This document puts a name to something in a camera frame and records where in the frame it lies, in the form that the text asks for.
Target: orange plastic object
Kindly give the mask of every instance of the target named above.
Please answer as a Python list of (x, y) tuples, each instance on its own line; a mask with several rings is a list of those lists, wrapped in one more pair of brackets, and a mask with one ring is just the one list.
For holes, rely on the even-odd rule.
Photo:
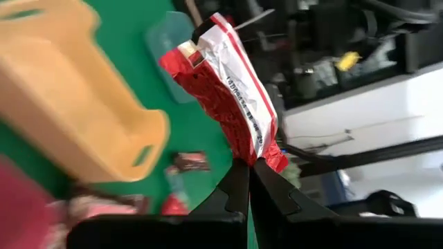
[(137, 181), (168, 117), (144, 109), (92, 41), (97, 22), (79, 0), (0, 2), (0, 118), (80, 181)]

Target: red wrapper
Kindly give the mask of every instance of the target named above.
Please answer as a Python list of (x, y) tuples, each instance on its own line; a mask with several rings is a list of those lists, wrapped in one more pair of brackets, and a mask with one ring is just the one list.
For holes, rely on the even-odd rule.
[(161, 66), (220, 123), (234, 158), (253, 165), (263, 157), (281, 172), (288, 161), (274, 140), (275, 110), (237, 33), (214, 14), (196, 34), (197, 44), (187, 41), (166, 53)]

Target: black machine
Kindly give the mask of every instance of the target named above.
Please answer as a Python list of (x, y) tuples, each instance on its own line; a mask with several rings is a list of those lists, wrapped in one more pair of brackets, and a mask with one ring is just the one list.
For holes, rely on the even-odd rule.
[[(197, 14), (206, 19), (220, 12), (240, 24), (254, 15), (251, 2), (180, 0), (174, 4), (196, 23)], [(304, 161), (300, 177), (443, 149), (443, 136), (439, 136), (358, 154), (319, 156), (288, 145), (281, 122), (284, 108), (298, 98), (298, 85), (312, 80), (313, 65), (319, 61), (329, 60), (340, 80), (346, 70), (364, 63), (395, 38), (405, 49), (388, 56), (401, 57), (402, 72), (414, 73), (419, 65), (411, 60), (414, 53), (408, 46), (415, 38), (410, 35), (437, 25), (439, 1), (320, 0), (309, 8), (294, 4), (297, 1), (257, 2), (263, 9), (275, 9), (266, 17), (272, 21), (259, 21), (239, 35), (254, 67), (263, 68), (257, 73), (279, 115), (281, 148)], [(345, 66), (339, 68), (343, 60)], [(276, 80), (278, 73), (283, 77)], [(259, 248), (443, 246), (443, 221), (418, 219), (413, 205), (393, 193), (381, 191), (366, 200), (323, 207), (263, 159), (250, 168), (234, 159), (212, 194), (188, 216), (97, 216), (71, 231), (67, 248), (246, 248), (249, 208)], [(357, 216), (366, 210), (392, 218)]]

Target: black bar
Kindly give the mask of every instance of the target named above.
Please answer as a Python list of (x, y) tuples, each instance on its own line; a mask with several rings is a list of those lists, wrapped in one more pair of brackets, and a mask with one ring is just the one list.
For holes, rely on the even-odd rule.
[(324, 160), (323, 162), (317, 161), (317, 163), (299, 165), (302, 170), (300, 177), (326, 174), (340, 169), (350, 169), (371, 163), (439, 151), (441, 149), (443, 149), (443, 136), (436, 136), (372, 151), (336, 156), (331, 160)]

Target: plastic bag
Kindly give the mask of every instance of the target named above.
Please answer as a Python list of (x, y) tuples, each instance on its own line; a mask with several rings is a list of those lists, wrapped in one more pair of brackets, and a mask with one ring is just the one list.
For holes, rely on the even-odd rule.
[(263, 157), (276, 172), (286, 167), (274, 140), (278, 126), (269, 96), (237, 33), (220, 14), (203, 22), (192, 40), (162, 56), (160, 64), (220, 123), (234, 158), (253, 165)]

